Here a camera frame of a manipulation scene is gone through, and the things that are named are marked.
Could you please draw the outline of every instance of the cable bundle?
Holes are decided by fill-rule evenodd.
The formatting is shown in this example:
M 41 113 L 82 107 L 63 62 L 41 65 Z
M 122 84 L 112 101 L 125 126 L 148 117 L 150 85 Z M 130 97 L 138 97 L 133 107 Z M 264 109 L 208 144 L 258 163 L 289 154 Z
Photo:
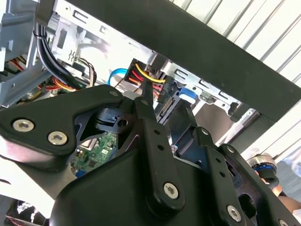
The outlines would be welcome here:
M 36 23 L 34 27 L 34 36 L 36 37 L 38 54 L 44 67 L 59 81 L 67 86 L 72 87 L 73 89 L 81 89 L 81 86 L 70 74 L 70 72 L 62 67 L 53 56 L 46 40 L 46 28 Z
M 89 68 L 89 77 L 90 77 L 89 86 L 90 87 L 94 86 L 96 83 L 96 80 L 97 80 L 97 74 L 96 74 L 95 68 L 93 67 L 93 65 L 90 62 L 88 62 L 84 58 L 79 58 L 79 60 L 80 60 L 80 62 L 82 62 L 84 65 L 86 65 Z

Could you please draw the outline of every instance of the green circuit board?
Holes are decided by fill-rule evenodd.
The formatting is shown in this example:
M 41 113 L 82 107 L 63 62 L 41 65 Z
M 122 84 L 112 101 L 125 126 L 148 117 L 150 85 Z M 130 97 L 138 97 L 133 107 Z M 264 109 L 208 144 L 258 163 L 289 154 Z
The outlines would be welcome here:
M 106 132 L 92 142 L 91 150 L 80 146 L 71 159 L 72 172 L 77 176 L 77 174 L 88 173 L 103 165 L 113 157 L 116 148 L 115 144 L 116 134 Z

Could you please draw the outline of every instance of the silver screw head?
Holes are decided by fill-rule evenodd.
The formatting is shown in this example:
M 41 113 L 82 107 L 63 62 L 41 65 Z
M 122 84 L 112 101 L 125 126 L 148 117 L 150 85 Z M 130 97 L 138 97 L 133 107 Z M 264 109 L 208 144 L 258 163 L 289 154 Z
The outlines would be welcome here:
M 146 100 L 142 100 L 141 102 L 142 102 L 143 104 L 145 104 L 145 105 L 149 105 L 149 103 L 147 103 Z
M 231 153 L 234 153 L 234 150 L 233 150 L 233 148 L 232 148 L 232 147 L 230 147 L 230 146 L 227 146 L 227 149 L 228 149 L 228 151 L 229 151 L 229 152 L 231 152 Z
M 208 132 L 206 129 L 204 129 L 204 128 L 202 128 L 202 132 L 203 132 L 205 135 L 209 135 L 209 132 Z
M 18 119 L 13 122 L 13 128 L 18 132 L 29 132 L 33 130 L 34 124 L 27 119 Z
M 68 138 L 66 134 L 60 131 L 54 131 L 49 133 L 48 135 L 48 141 L 52 143 L 53 145 L 64 145 L 67 143 Z
M 179 192 L 176 186 L 171 183 L 165 183 L 163 186 L 165 194 L 171 199 L 177 199 L 179 197 Z
M 116 93 L 115 91 L 110 91 L 110 94 L 117 97 L 118 96 L 118 93 Z
M 279 224 L 281 226 L 288 226 L 288 224 L 284 220 L 279 220 Z
M 240 213 L 234 206 L 231 206 L 231 205 L 227 206 L 227 211 L 233 220 L 235 220 L 236 222 L 241 221 Z

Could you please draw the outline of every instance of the yellow wire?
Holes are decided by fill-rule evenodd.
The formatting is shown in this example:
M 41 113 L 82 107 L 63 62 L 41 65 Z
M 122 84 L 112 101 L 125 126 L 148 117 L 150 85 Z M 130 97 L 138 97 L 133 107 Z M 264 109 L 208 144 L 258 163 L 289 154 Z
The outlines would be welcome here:
M 37 98 L 42 92 L 39 91 L 36 95 L 34 95 L 32 98 L 30 98 L 29 100 L 34 100 L 35 98 Z M 20 102 L 17 105 L 23 105 L 26 104 L 26 102 Z
M 164 83 L 164 82 L 165 82 L 164 79 L 163 79 L 163 80 L 159 80 L 159 79 L 154 79 L 154 78 L 148 76 L 143 70 L 141 70 L 141 68 L 139 67 L 138 64 L 135 64 L 135 66 L 136 66 L 136 68 L 138 69 L 138 71 L 139 71 L 145 78 L 147 78 L 147 79 L 149 79 L 149 80 L 151 80 L 151 81 L 153 81 L 153 82 L 156 82 L 156 83 Z
M 69 92 L 73 92 L 74 90 L 65 86 L 64 84 L 62 84 L 59 80 L 55 79 L 55 84 L 58 85 L 59 87 L 61 87 L 64 90 L 67 90 Z

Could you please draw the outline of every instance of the metal panel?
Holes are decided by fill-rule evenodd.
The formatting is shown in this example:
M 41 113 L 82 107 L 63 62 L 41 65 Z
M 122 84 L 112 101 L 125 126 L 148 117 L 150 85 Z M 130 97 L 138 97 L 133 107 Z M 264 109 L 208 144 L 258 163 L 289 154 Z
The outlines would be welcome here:
M 2 0 L 0 3 L 0 71 L 4 62 L 28 51 L 34 10 L 32 0 Z
M 72 65 L 79 44 L 83 41 L 85 35 L 86 30 L 79 30 L 75 24 L 60 18 L 52 43 L 52 51 L 55 57 Z
M 64 1 L 59 2 L 62 4 L 56 10 L 65 9 Z M 92 20 L 94 16 L 107 23 L 274 121 L 279 120 L 301 97 L 300 89 L 204 24 L 191 20 L 181 9 L 171 7 L 169 1 L 69 2 L 82 9 L 85 17 Z M 128 7 L 129 4 L 135 5 L 135 10 Z M 95 24 L 87 27 L 84 28 L 101 29 Z
M 0 105 L 9 107 L 50 77 L 48 71 L 40 72 L 41 65 L 19 73 L 12 79 L 0 83 Z

